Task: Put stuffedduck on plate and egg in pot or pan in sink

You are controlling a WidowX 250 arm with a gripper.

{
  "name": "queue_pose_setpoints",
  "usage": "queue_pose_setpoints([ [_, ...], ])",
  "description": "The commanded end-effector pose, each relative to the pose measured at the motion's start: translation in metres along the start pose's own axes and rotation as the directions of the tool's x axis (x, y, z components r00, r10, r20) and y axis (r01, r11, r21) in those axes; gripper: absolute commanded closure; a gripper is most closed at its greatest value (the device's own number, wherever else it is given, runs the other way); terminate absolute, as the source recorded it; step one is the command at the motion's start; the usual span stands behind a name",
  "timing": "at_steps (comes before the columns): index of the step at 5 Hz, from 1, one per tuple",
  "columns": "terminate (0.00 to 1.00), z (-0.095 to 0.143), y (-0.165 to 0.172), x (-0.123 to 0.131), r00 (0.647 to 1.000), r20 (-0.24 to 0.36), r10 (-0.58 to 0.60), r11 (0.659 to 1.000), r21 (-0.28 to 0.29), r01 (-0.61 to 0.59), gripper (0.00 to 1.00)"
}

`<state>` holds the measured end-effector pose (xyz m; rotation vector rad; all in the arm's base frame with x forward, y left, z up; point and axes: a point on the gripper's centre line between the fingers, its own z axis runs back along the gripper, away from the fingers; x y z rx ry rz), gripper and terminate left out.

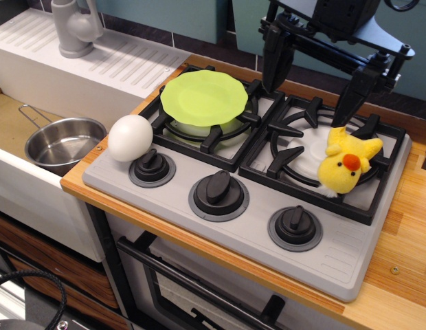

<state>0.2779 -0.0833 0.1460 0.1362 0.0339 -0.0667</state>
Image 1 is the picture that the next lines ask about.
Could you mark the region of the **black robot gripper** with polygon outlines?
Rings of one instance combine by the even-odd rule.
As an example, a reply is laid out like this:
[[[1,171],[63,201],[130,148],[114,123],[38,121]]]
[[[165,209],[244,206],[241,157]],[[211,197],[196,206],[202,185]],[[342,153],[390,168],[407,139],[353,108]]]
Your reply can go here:
[[[262,85],[268,93],[286,79],[295,52],[347,74],[332,127],[344,127],[371,94],[391,92],[414,50],[383,30],[378,1],[270,1],[260,22]]]

